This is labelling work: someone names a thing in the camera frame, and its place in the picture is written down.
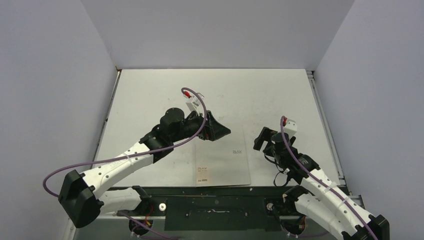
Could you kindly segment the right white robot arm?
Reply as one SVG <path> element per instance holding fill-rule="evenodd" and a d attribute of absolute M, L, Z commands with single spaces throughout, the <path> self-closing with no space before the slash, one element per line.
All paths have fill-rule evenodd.
<path fill-rule="evenodd" d="M 282 195 L 284 211 L 312 219 L 337 240 L 390 239 L 389 221 L 352 200 L 317 162 L 292 146 L 295 139 L 285 132 L 264 127 L 253 145 L 289 181 L 297 183 Z"/>

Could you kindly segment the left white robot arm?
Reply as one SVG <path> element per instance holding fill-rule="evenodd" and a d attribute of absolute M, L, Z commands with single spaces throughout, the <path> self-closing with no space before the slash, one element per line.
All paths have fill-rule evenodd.
<path fill-rule="evenodd" d="M 142 197 L 140 186 L 113 190 L 112 187 L 135 171 L 152 165 L 173 151 L 174 143 L 199 137 L 203 141 L 216 141 L 231 130 L 215 120 L 210 111 L 203 117 L 196 111 L 188 116 L 179 108 L 168 109 L 160 122 L 117 161 L 77 172 L 72 170 L 64 177 L 58 201 L 76 228 L 83 228 L 98 216 L 111 212 L 133 211 L 144 215 L 149 201 Z"/>

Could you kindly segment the grey and black folder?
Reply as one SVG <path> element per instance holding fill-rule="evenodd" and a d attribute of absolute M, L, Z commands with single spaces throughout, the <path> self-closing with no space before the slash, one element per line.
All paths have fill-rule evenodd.
<path fill-rule="evenodd" d="M 231 124 L 228 128 L 231 133 L 216 141 L 195 141 L 194 172 L 197 188 L 251 184 L 243 126 Z"/>

